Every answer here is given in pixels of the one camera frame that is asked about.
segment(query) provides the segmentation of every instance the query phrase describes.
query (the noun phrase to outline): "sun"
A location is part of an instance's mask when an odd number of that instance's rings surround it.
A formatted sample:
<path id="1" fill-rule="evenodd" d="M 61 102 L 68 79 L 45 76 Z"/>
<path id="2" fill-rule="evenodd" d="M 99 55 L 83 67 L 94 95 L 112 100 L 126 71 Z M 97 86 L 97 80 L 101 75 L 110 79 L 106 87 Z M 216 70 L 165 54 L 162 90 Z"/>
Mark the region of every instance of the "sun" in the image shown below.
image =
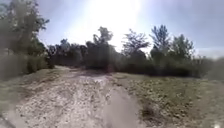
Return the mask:
<path id="1" fill-rule="evenodd" d="M 103 26 L 113 32 L 112 45 L 120 47 L 123 35 L 136 26 L 140 4 L 141 0 L 89 0 L 84 19 L 72 27 L 73 36 L 77 31 L 78 38 L 91 38 Z"/>

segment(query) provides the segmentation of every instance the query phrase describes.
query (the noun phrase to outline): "green foliage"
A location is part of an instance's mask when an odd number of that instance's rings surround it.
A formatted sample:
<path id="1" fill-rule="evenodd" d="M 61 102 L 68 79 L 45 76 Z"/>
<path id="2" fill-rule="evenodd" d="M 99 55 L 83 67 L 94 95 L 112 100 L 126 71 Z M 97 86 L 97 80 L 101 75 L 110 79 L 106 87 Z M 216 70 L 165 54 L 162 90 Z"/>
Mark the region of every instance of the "green foliage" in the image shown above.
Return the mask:
<path id="1" fill-rule="evenodd" d="M 39 42 L 38 32 L 45 29 L 45 24 L 49 22 L 39 15 L 37 6 L 34 1 L 23 0 L 12 0 L 8 5 L 2 6 L 4 11 L 0 14 L 1 48 L 25 54 L 31 52 L 30 48 L 34 49 L 33 42 Z"/>
<path id="2" fill-rule="evenodd" d="M 0 78 L 10 78 L 47 68 L 45 46 L 37 35 L 49 20 L 38 12 L 38 4 L 29 0 L 12 0 L 0 5 Z"/>
<path id="3" fill-rule="evenodd" d="M 160 27 L 154 27 L 152 29 L 152 35 L 150 35 L 154 42 L 154 48 L 159 52 L 166 55 L 170 49 L 170 38 L 169 33 L 165 25 Z"/>
<path id="4" fill-rule="evenodd" d="M 193 43 L 188 39 L 185 39 L 184 35 L 179 37 L 174 37 L 174 40 L 171 44 L 170 55 L 178 60 L 181 59 L 190 59 L 192 56 Z"/>

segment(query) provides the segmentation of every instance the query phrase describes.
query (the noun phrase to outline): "vegetation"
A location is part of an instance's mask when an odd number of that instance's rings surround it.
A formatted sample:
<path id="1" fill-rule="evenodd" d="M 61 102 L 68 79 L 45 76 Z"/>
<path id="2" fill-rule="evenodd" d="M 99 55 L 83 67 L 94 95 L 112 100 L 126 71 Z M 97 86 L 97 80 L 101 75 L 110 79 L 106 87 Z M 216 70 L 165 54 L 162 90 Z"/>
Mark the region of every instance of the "vegetation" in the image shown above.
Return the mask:
<path id="1" fill-rule="evenodd" d="M 114 84 L 137 97 L 143 106 L 141 118 L 148 125 L 209 128 L 214 121 L 224 118 L 222 82 L 124 73 L 114 73 L 113 78 Z"/>
<path id="2" fill-rule="evenodd" d="M 123 50 L 119 53 L 108 43 L 112 32 L 104 27 L 99 31 L 100 35 L 93 35 L 93 42 L 87 41 L 86 45 L 70 44 L 63 39 L 60 45 L 49 46 L 51 62 L 152 76 L 201 77 L 207 72 L 209 60 L 195 58 L 193 43 L 184 35 L 171 39 L 164 25 L 152 29 L 150 37 L 154 43 L 148 56 L 141 50 L 150 46 L 145 34 L 130 30 L 125 34 Z"/>
<path id="3" fill-rule="evenodd" d="M 1 79 L 48 68 L 45 47 L 37 35 L 49 21 L 41 17 L 37 6 L 23 0 L 0 5 Z"/>

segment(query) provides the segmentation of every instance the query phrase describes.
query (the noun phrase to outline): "sandy ground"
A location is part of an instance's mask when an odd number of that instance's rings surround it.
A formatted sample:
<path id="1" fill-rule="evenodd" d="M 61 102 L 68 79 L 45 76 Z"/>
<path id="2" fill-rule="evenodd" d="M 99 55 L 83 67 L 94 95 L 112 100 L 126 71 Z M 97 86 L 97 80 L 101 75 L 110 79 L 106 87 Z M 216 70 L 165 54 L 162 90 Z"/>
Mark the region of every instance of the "sandy ground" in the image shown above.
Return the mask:
<path id="1" fill-rule="evenodd" d="M 145 128 L 139 106 L 111 76 L 65 70 L 0 118 L 0 128 Z"/>

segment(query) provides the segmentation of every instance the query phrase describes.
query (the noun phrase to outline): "tree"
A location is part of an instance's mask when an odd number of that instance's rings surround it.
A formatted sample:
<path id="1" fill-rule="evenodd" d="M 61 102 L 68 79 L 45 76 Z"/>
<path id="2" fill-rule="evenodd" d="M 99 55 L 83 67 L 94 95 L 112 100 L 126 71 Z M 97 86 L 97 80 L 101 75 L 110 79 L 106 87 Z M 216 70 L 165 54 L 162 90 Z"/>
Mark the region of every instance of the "tree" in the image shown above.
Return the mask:
<path id="1" fill-rule="evenodd" d="M 165 25 L 161 25 L 159 28 L 156 26 L 152 29 L 152 35 L 154 46 L 152 49 L 152 58 L 161 59 L 156 57 L 166 56 L 170 49 L 169 33 Z"/>
<path id="2" fill-rule="evenodd" d="M 130 58 L 142 59 L 145 58 L 145 54 L 141 51 L 141 48 L 146 48 L 149 46 L 145 34 L 130 30 L 129 34 L 125 34 L 126 41 L 124 41 L 123 53 Z"/>
<path id="3" fill-rule="evenodd" d="M 45 25 L 49 22 L 39 15 L 37 6 L 35 1 L 23 0 L 12 0 L 9 4 L 1 6 L 2 48 L 10 49 L 14 53 L 27 54 L 29 48 L 34 46 L 32 43 L 38 40 L 37 34 L 40 30 L 46 29 Z"/>
<path id="4" fill-rule="evenodd" d="M 193 42 L 190 42 L 188 39 L 184 37 L 184 35 L 180 35 L 179 37 L 174 37 L 174 40 L 171 44 L 171 56 L 175 59 L 190 59 L 193 52 Z"/>
<path id="5" fill-rule="evenodd" d="M 100 36 L 94 34 L 93 42 L 86 42 L 85 64 L 89 68 L 107 69 L 113 49 L 108 42 L 112 39 L 113 34 L 104 27 L 100 27 L 98 30 Z"/>

